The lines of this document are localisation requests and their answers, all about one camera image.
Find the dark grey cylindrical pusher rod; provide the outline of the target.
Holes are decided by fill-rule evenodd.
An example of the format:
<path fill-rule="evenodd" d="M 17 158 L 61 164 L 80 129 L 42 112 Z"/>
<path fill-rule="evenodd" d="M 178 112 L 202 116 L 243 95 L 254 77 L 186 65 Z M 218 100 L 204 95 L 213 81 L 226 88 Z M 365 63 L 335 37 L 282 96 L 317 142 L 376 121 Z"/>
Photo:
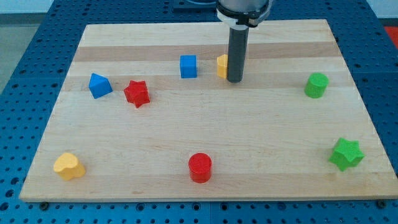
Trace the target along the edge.
<path fill-rule="evenodd" d="M 227 80 L 239 83 L 243 79 L 249 29 L 229 29 Z"/>

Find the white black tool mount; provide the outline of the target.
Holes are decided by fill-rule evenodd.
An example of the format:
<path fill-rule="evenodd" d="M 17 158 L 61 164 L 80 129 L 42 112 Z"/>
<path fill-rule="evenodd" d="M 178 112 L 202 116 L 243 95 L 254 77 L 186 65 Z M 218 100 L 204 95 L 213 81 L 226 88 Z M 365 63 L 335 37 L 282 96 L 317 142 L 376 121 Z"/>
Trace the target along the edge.
<path fill-rule="evenodd" d="M 219 20 L 232 29 L 244 30 L 257 27 L 271 12 L 272 1 L 217 1 Z"/>

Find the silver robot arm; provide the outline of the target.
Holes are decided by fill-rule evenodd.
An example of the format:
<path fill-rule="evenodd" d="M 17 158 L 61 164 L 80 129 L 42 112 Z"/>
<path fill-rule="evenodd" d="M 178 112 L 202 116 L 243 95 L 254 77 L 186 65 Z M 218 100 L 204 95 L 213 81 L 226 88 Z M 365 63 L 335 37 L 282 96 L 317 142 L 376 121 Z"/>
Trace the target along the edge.
<path fill-rule="evenodd" d="M 239 83 L 243 79 L 250 28 L 267 19 L 273 0 L 217 0 L 216 13 L 229 26 L 226 79 Z"/>

